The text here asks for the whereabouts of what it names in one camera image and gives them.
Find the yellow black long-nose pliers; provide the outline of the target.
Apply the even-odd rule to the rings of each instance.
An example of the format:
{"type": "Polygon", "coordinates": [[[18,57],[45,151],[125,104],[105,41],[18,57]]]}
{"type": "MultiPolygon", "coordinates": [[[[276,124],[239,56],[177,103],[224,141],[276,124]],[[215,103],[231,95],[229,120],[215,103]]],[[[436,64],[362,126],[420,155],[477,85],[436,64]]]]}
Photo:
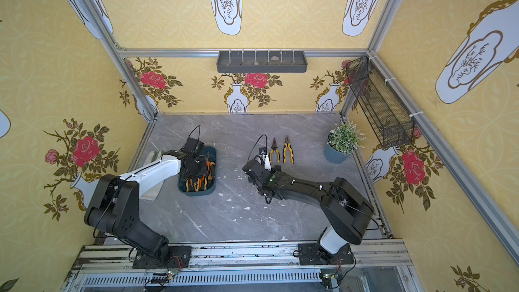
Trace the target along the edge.
{"type": "Polygon", "coordinates": [[[281,160],[281,154],[278,150],[277,139],[275,137],[272,140],[269,158],[271,162],[274,162],[275,160],[277,162],[280,162],[281,160]]]}

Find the yellow black combination pliers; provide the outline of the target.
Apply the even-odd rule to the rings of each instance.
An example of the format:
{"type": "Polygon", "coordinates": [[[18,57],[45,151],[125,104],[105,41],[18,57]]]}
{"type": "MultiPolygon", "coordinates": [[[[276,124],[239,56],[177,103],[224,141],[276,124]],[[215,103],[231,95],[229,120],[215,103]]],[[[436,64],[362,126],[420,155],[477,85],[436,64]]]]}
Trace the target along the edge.
{"type": "Polygon", "coordinates": [[[284,163],[288,163],[288,162],[290,164],[295,163],[293,148],[291,147],[291,142],[290,142],[290,139],[288,136],[285,137],[282,156],[283,156],[284,163]]]}

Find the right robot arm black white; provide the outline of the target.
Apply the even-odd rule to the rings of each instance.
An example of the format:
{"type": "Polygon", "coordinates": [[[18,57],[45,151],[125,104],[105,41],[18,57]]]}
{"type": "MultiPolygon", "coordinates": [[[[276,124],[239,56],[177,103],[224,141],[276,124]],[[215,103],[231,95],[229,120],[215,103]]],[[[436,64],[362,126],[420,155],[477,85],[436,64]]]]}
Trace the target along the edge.
{"type": "Polygon", "coordinates": [[[328,254],[338,254],[346,244],[359,245],[373,221],[373,205],[346,179],[312,182],[295,178],[279,166],[268,170],[257,160],[243,166],[258,193],[270,203],[273,199],[295,200],[319,207],[330,223],[318,244],[328,254]]]}

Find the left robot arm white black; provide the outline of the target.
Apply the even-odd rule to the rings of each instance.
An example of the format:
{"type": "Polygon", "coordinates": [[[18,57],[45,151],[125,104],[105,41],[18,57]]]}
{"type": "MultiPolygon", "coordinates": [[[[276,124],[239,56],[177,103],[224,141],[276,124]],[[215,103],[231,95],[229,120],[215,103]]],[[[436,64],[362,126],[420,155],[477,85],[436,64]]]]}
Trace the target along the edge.
{"type": "Polygon", "coordinates": [[[178,174],[184,178],[185,187],[196,193],[211,189],[215,171],[216,157],[212,153],[190,156],[172,150],[132,172],[107,174],[95,188],[85,212],[85,224],[165,263],[170,259],[169,241],[140,220],[141,196],[178,174]]]}

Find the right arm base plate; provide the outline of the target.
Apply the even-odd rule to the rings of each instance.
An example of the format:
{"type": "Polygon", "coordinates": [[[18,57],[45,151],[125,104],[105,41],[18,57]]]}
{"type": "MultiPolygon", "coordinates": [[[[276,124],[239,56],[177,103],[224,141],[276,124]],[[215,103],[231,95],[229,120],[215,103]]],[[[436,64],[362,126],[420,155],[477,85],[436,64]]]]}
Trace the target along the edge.
{"type": "Polygon", "coordinates": [[[354,255],[351,252],[350,244],[345,244],[336,254],[331,254],[321,247],[318,243],[300,243],[293,252],[293,256],[298,258],[300,265],[350,265],[353,264],[354,255]]]}

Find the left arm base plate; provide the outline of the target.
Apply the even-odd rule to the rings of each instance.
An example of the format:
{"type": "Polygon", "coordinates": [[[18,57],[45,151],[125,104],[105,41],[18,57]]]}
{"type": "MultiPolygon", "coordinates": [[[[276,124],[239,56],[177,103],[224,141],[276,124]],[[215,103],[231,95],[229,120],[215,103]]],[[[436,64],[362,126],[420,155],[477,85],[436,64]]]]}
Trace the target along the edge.
{"type": "Polygon", "coordinates": [[[192,247],[189,245],[168,246],[166,250],[158,251],[155,256],[149,256],[138,251],[133,261],[133,269],[169,268],[182,269],[189,265],[192,247]]]}

